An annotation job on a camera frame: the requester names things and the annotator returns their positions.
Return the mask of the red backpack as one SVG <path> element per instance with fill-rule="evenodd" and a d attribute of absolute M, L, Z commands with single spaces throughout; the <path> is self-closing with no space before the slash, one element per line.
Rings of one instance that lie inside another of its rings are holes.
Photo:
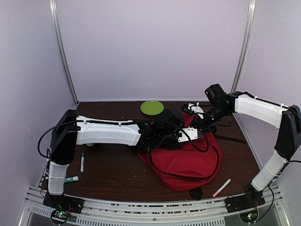
<path fill-rule="evenodd" d="M 151 152 L 138 149 L 137 156 L 150 166 L 167 188 L 178 192 L 186 191 L 192 199 L 200 200 L 203 196 L 202 186 L 213 181 L 221 169 L 223 154 L 216 139 L 246 143 L 240 139 L 217 135 L 216 131 L 216 126 L 211 125 L 210 132 L 193 141 L 205 153 L 197 151 L 187 142 L 181 149 L 168 150 L 163 146 L 158 146 Z"/>

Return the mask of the pink white pen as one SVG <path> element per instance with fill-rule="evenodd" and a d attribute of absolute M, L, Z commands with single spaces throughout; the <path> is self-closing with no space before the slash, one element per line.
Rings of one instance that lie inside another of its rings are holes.
<path fill-rule="evenodd" d="M 229 183 L 231 179 L 229 178 L 213 195 L 212 197 L 216 197 Z"/>

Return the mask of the blue white pen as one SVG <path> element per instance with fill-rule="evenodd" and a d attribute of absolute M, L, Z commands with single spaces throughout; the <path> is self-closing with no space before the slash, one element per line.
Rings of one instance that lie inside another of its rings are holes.
<path fill-rule="evenodd" d="M 80 173 L 81 174 L 84 173 L 84 164 L 85 164 L 85 154 L 84 154 L 84 152 L 82 152 L 82 155 L 81 155 L 81 164 L 80 164 Z"/>

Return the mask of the green white glue stick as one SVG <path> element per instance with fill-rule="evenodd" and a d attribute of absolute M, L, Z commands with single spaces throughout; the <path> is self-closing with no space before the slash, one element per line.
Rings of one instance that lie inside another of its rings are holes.
<path fill-rule="evenodd" d="M 64 182 L 65 182 L 65 183 L 75 182 L 75 181 L 79 181 L 79 177 L 78 177 L 78 176 L 70 177 L 70 178 L 65 178 L 65 179 L 64 179 Z"/>

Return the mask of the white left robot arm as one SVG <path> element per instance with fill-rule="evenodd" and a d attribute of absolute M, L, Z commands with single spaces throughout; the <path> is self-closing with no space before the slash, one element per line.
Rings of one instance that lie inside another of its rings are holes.
<path fill-rule="evenodd" d="M 57 209 L 67 206 L 64 191 L 64 179 L 69 165 L 74 160 L 77 145 L 118 144 L 145 150 L 148 154 L 160 145 L 173 149 L 182 144 L 193 143 L 201 137 L 203 110 L 187 110 L 194 116 L 195 124 L 185 126 L 184 116 L 175 110 L 164 110 L 162 115 L 152 120 L 110 121 L 93 119 L 77 115 L 74 110 L 67 110 L 60 121 L 46 130 L 38 140 L 51 134 L 50 151 L 43 155 L 48 160 L 49 201 Z"/>

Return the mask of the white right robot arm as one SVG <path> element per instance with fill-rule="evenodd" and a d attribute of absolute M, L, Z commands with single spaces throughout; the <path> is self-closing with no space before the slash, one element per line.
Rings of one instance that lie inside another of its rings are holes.
<path fill-rule="evenodd" d="M 202 133 L 227 115 L 234 114 L 240 122 L 252 150 L 261 164 L 259 173 L 246 186 L 241 204 L 250 208 L 258 202 L 263 190 L 275 181 L 291 162 L 301 145 L 301 110 L 235 91 L 226 94 L 213 88 L 206 90 L 211 107 L 184 104 L 182 111 L 194 115 L 192 127 Z"/>

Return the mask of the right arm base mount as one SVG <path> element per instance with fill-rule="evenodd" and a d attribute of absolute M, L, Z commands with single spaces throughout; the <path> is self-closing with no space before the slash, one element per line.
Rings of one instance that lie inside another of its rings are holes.
<path fill-rule="evenodd" d="M 264 198 L 259 198 L 255 202 L 248 202 L 244 195 L 229 195 L 225 199 L 227 212 L 237 213 L 240 220 L 246 224 L 254 224 L 259 219 L 258 207 L 264 204 Z"/>

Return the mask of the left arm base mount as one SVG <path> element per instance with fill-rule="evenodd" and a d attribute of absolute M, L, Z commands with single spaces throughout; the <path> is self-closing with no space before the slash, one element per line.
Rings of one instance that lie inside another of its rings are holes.
<path fill-rule="evenodd" d="M 62 225 L 69 221 L 75 221 L 75 214 L 80 214 L 84 200 L 70 196 L 50 196 L 43 200 L 43 205 L 51 207 L 50 220 L 55 225 Z"/>

